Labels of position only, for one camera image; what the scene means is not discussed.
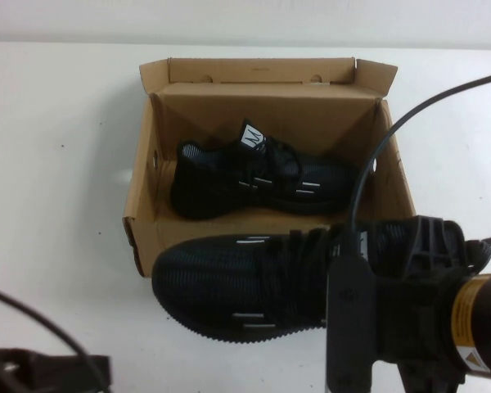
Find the black sneaker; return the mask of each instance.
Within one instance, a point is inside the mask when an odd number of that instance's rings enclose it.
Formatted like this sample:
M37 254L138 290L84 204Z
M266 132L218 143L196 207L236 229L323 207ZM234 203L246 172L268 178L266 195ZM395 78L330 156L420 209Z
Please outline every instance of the black sneaker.
M332 213L348 205L358 173L338 161L299 154L247 120L235 142L218 150L184 142L177 157L171 203L189 219L210 219L246 206Z
M445 222L444 249L461 258L463 235ZM376 274L399 278L417 219L362 226ZM152 286L183 326L220 341L265 341L326 326L328 260L341 226L308 234L231 235L181 243L156 260Z

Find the box hole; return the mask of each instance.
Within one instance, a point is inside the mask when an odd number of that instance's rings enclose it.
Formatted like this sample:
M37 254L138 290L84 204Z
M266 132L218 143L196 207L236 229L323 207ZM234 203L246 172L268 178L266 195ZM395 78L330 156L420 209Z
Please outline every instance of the box hole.
M321 84L322 83L322 76L313 75L313 77L311 78L311 83L312 84Z

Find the warning label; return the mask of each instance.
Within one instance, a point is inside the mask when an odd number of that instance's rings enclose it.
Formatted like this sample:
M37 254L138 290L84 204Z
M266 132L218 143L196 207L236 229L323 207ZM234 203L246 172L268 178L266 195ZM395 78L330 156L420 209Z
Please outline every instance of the warning label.
M466 363L466 366L471 371L476 371L478 373L491 373L489 367L484 363L480 354L476 348L471 348L469 346L458 346L458 353Z
M471 371L491 373L475 347L471 317L473 304L480 288L489 280L491 274L476 276L467 282L458 292L451 314L451 333L458 353Z

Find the cardboard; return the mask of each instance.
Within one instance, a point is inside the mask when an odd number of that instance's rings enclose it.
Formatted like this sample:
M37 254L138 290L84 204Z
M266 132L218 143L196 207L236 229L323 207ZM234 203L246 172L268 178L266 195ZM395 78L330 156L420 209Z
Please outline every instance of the cardboard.
M298 151L361 165L390 127L385 95L397 68L349 59L167 59L141 65L146 102L124 227L138 272L149 276L168 247L229 233L288 233L343 222L251 208L206 221L179 217L169 201L176 147L195 139L219 147L245 117ZM377 161L360 219L415 214L394 138Z

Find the shoe tongue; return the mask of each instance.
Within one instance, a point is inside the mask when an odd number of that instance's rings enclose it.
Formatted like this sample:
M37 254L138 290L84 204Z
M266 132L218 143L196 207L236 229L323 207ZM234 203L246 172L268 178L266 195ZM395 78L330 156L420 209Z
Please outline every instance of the shoe tongue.
M265 152L266 137L248 120L244 120L240 134L240 148L244 151Z

